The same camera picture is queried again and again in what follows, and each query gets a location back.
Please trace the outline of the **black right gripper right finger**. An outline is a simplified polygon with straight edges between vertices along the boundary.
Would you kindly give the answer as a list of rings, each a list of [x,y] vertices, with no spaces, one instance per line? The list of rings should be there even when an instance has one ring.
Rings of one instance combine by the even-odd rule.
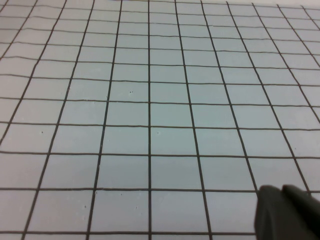
[[[320,226],[320,202],[294,185],[284,185],[282,192],[289,198],[309,227]]]

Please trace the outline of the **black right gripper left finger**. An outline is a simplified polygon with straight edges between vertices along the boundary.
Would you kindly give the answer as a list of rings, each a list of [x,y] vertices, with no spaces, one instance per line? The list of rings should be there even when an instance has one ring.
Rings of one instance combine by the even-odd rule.
[[[258,191],[254,229],[258,240],[320,238],[320,226],[308,226],[282,189],[271,185]]]

